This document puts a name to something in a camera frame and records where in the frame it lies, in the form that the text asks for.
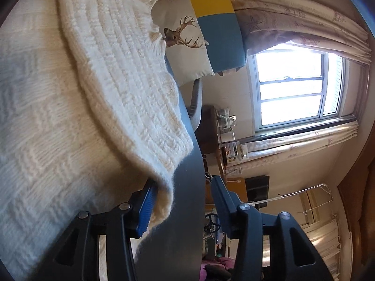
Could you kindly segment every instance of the window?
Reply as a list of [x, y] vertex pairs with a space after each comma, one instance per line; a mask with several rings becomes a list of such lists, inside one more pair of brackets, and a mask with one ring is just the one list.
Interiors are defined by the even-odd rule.
[[255, 131], [338, 117], [343, 64], [336, 54], [289, 44], [249, 57]]

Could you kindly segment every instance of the deer antler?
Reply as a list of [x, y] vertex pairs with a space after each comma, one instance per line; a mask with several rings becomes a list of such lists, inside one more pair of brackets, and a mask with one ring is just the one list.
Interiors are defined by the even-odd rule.
[[184, 22], [182, 22], [182, 19], [180, 20], [180, 27], [178, 27], [178, 28], [176, 29], [176, 32], [178, 32], [178, 33], [182, 32], [182, 31], [184, 30], [184, 28], [187, 27], [188, 25], [192, 25], [192, 26], [196, 27], [196, 26], [193, 24], [193, 23], [195, 22], [194, 19], [193, 19], [193, 17], [191, 17], [191, 19], [190, 19], [189, 21], [186, 22], [186, 20], [187, 20], [188, 18], [190, 18], [190, 16], [186, 16], [186, 17], [184, 18]]
[[185, 40], [182, 40], [182, 39], [181, 39], [181, 41], [182, 41], [183, 44], [186, 45], [188, 48], [200, 48], [200, 47], [203, 45], [203, 43], [201, 43], [201, 44], [198, 46], [198, 39], [199, 39], [199, 38], [197, 38], [197, 39], [194, 41], [194, 43], [193, 43], [192, 45], [189, 45], [189, 44], [190, 44], [191, 40], [193, 40], [193, 38], [191, 38], [189, 41], [186, 41], [187, 39], [185, 39]]

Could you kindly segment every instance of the knitted fabric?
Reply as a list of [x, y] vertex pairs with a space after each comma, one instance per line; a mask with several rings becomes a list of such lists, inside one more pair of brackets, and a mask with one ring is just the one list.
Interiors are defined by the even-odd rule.
[[154, 1], [20, 0], [0, 29], [0, 258], [16, 281], [79, 210], [108, 211], [148, 176], [160, 187], [151, 225], [171, 210], [192, 142]]

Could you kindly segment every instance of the window frame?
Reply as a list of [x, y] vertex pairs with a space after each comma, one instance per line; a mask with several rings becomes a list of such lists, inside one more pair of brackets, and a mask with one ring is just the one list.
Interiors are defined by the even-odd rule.
[[[328, 53], [312, 50], [313, 52], [316, 52], [318, 54], [322, 55], [322, 66], [321, 66], [321, 76], [316, 77], [308, 77], [308, 78], [287, 78], [283, 80], [272, 80], [272, 81], [265, 81], [265, 82], [259, 82], [259, 76], [258, 76], [258, 66], [256, 62], [256, 55], [248, 56], [247, 62], [246, 62], [246, 68], [247, 68], [247, 76], [249, 78], [249, 84], [250, 84], [250, 90], [251, 90], [251, 97], [252, 97], [252, 110], [253, 110], [253, 132], [264, 132], [264, 131], [277, 131], [278, 129], [284, 129], [288, 127], [293, 126], [299, 126], [302, 124], [308, 124], [308, 123], [315, 123], [318, 121], [323, 121], [327, 119], [333, 119], [340, 116], [341, 111], [341, 104], [343, 101], [343, 91], [345, 86], [345, 69], [346, 69], [346, 59], [342, 58], [342, 71], [341, 71], [341, 85], [340, 85], [340, 94], [339, 94], [339, 101], [337, 104], [336, 112], [323, 115], [324, 112], [324, 104], [326, 101], [327, 96], [327, 85], [328, 85]], [[288, 96], [288, 97], [279, 97], [279, 98], [273, 98], [273, 99], [266, 99], [261, 100], [260, 99], [260, 85], [262, 84], [268, 84], [268, 83], [277, 83], [277, 82], [287, 82], [287, 81], [298, 81], [298, 80], [322, 80], [322, 92], [315, 93], [315, 94], [306, 94], [306, 95], [297, 95], [297, 96]], [[319, 105], [319, 112], [317, 116], [311, 116], [306, 117], [298, 120], [291, 120], [291, 121], [285, 121], [285, 122], [279, 122], [276, 124], [269, 124], [269, 125], [261, 125], [261, 102], [265, 101], [273, 101], [273, 100], [280, 100], [281, 98], [296, 98], [296, 97], [305, 97], [305, 96], [318, 96], [320, 95], [320, 105]]]

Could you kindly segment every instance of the silver screw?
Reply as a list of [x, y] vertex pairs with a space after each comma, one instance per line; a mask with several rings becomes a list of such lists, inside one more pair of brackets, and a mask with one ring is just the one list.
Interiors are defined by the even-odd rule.
[[286, 212], [286, 211], [283, 211], [283, 212], [281, 213], [281, 217], [282, 217], [283, 219], [290, 219], [290, 213], [288, 213], [288, 212]]
[[79, 214], [78, 214], [78, 217], [80, 219], [86, 219], [87, 217], [89, 216], [89, 213], [87, 211], [81, 211]]
[[121, 210], [128, 210], [128, 209], [130, 209], [131, 207], [132, 207], [132, 205], [130, 205], [129, 203], [122, 203], [122, 204], [119, 205], [119, 208], [120, 208]]
[[249, 210], [249, 209], [250, 209], [250, 205], [247, 204], [247, 203], [241, 203], [241, 204], [239, 204], [238, 206], [239, 206], [239, 208], [240, 208], [241, 210]]

